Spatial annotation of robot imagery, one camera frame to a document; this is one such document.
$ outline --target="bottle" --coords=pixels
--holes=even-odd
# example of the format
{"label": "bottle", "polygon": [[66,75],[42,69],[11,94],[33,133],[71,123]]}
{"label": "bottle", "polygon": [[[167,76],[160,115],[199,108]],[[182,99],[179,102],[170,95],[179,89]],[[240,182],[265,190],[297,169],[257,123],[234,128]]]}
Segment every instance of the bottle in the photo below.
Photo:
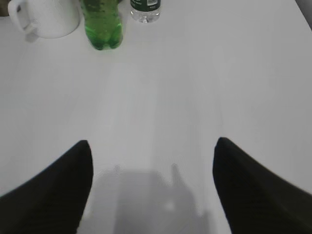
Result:
{"label": "bottle", "polygon": [[130,0],[131,16],[136,21],[150,23],[160,16],[160,0]]}
{"label": "bottle", "polygon": [[122,25],[118,14],[118,0],[81,0],[85,31],[98,50],[115,49],[122,41]]}

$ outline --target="green bottle label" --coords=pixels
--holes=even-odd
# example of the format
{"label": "green bottle label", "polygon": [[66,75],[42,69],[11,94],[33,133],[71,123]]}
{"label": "green bottle label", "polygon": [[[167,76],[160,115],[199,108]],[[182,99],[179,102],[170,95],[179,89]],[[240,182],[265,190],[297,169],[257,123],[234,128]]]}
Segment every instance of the green bottle label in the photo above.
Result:
{"label": "green bottle label", "polygon": [[131,5],[138,11],[154,11],[160,8],[160,0],[131,0]]}

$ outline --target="clear plastic bottle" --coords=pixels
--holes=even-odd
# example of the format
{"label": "clear plastic bottle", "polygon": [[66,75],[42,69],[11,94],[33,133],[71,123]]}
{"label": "clear plastic bottle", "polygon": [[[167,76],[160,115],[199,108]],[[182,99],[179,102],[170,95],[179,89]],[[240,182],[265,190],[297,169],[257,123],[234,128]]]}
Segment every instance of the clear plastic bottle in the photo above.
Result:
{"label": "clear plastic bottle", "polygon": [[130,0],[131,16],[142,23],[151,23],[160,16],[161,0]]}

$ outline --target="white table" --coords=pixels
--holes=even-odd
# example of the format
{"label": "white table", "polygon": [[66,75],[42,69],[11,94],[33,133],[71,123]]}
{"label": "white table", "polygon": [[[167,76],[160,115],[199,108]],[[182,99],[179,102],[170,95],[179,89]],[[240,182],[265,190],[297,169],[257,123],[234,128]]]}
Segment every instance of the white table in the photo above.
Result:
{"label": "white table", "polygon": [[[295,2],[162,6],[159,21],[144,25],[122,3],[124,41],[113,51],[94,50],[83,22],[64,38],[29,43],[0,20],[1,194],[87,139],[95,178],[80,234],[118,234],[120,212],[146,234],[173,234],[179,217],[166,214],[191,203],[197,210],[182,223],[205,214],[207,234],[229,234],[212,178],[220,136],[312,192],[312,33]],[[174,163],[190,190],[180,184],[156,203],[163,208],[150,207],[152,178],[172,191]],[[133,204],[120,210],[124,192]]]}

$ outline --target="bottle base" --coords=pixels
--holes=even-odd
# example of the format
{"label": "bottle base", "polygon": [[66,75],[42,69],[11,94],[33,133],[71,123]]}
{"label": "bottle base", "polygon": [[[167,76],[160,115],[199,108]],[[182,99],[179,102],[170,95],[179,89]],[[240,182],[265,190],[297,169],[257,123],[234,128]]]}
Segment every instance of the bottle base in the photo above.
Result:
{"label": "bottle base", "polygon": [[160,8],[154,11],[143,12],[138,11],[131,6],[131,16],[134,20],[141,23],[155,22],[160,17]]}

